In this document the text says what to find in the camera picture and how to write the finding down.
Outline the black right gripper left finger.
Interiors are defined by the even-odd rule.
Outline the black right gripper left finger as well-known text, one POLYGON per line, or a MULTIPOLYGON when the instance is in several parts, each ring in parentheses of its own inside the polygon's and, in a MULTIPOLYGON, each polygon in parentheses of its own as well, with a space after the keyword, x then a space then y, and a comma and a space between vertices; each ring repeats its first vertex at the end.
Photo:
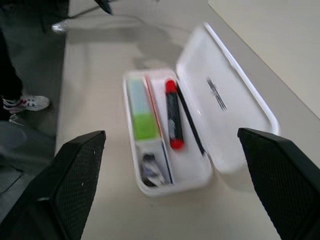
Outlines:
POLYGON ((105 141, 98 130, 63 144, 0 223, 0 240, 81 240, 105 141))

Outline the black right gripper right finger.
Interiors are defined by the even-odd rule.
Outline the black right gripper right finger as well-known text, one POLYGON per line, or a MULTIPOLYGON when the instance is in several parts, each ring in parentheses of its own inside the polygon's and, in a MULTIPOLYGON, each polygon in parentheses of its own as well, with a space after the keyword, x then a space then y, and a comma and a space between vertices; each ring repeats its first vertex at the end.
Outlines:
POLYGON ((281 240, 320 240, 320 168, 284 137, 251 128, 239 128, 237 136, 281 240))

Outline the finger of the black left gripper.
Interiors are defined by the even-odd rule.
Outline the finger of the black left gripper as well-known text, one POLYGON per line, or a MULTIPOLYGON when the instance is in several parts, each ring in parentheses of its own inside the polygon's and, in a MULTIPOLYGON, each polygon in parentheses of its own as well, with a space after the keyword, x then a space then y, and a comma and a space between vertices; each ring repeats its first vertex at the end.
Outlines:
POLYGON ((106 12, 109 15, 113 14, 110 0, 94 0, 94 1, 104 12, 106 12))

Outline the small silver black clip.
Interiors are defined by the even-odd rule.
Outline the small silver black clip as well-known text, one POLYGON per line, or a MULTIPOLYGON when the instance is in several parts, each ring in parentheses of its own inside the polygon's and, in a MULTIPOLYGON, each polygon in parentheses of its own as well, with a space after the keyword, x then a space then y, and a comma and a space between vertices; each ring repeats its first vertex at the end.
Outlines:
POLYGON ((148 187, 160 187, 167 182, 157 165, 154 154, 144 154, 141 164, 142 182, 148 187))

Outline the green eraser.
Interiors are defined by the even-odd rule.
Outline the green eraser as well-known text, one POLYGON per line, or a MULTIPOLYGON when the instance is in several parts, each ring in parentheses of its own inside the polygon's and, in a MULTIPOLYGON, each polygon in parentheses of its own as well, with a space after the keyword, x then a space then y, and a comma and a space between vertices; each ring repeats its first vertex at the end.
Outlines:
POLYGON ((157 138, 159 129, 145 82, 142 79, 128 80, 127 92, 135 140, 146 141, 157 138))

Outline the black marker with red ends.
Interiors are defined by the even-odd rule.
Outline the black marker with red ends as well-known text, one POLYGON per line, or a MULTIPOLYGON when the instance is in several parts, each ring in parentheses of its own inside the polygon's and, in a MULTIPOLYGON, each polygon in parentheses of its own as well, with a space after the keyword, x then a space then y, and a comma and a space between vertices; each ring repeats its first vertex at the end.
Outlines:
POLYGON ((168 78, 165 82, 167 122, 169 144, 173 150, 181 150, 184 147, 184 136, 178 101, 178 89, 176 82, 168 78))

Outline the white pen case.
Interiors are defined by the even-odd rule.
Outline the white pen case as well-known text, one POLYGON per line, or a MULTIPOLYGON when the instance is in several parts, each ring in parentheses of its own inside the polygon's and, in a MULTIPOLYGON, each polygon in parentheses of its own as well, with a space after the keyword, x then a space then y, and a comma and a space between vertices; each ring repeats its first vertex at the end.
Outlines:
POLYGON ((225 177, 238 176, 247 166, 238 139, 239 128, 252 128, 278 135, 275 115, 247 77, 236 59, 207 23, 197 27, 179 56, 176 68, 130 71, 123 77, 123 94, 135 178, 148 197, 199 189, 214 172, 225 177), (159 136, 135 140, 127 82, 144 81, 159 136), (179 106, 184 146, 170 146, 165 82, 173 79, 183 93, 202 145, 202 157, 183 109, 179 106), (166 180, 159 187, 142 181, 144 154, 154 154, 166 180))

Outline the silver metal rod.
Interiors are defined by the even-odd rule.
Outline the silver metal rod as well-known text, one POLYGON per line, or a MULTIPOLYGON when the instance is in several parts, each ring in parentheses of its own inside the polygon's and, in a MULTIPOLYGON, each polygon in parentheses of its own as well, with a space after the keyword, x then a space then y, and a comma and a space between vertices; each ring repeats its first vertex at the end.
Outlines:
POLYGON ((55 33, 64 33, 68 27, 68 23, 70 20, 73 20, 73 19, 77 19, 83 15, 86 15, 88 13, 91 13, 97 9, 99 9, 100 7, 97 5, 97 6, 93 6, 89 9, 86 9, 86 10, 83 10, 79 13, 76 13, 74 15, 67 15, 67 16, 63 16, 61 17, 62 20, 60 22, 57 22, 57 23, 54 23, 52 26, 51 26, 51 29, 53 32, 55 33))

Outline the white sneaker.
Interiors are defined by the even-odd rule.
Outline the white sneaker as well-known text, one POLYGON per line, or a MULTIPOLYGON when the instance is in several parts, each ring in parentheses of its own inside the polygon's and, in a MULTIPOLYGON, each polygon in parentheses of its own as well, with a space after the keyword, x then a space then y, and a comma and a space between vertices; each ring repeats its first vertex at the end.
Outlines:
POLYGON ((19 99, 3 99, 3 108, 11 114, 32 111, 38 112, 50 105, 50 99, 39 95, 22 95, 19 99))

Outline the thin black pen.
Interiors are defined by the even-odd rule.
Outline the thin black pen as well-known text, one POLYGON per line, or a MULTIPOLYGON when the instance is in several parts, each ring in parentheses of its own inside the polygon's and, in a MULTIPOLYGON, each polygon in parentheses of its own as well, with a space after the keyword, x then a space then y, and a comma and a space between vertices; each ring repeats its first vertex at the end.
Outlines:
POLYGON ((207 156, 207 152, 206 152, 205 148, 203 147, 203 144, 202 144, 201 139, 199 137, 197 128, 194 124, 192 115, 191 115, 189 108, 188 108, 188 105, 186 103, 185 97, 182 93, 182 90, 181 90, 178 83, 176 83, 175 85, 176 85, 176 94, 177 94, 177 98, 178 98, 178 106, 182 107, 182 110, 183 110, 184 115, 186 117, 186 120, 188 122, 188 126, 191 130, 191 133, 192 133, 193 138, 195 140, 195 143, 197 145, 197 148, 199 149, 201 156, 204 158, 207 156))

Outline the black trouser leg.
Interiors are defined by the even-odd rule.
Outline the black trouser leg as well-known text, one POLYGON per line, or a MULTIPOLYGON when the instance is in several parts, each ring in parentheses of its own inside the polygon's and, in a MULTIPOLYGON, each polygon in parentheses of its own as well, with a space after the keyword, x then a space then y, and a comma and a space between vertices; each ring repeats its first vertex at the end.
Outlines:
POLYGON ((8 46, 0 28, 0 96, 17 101, 22 96, 23 83, 11 62, 8 46))

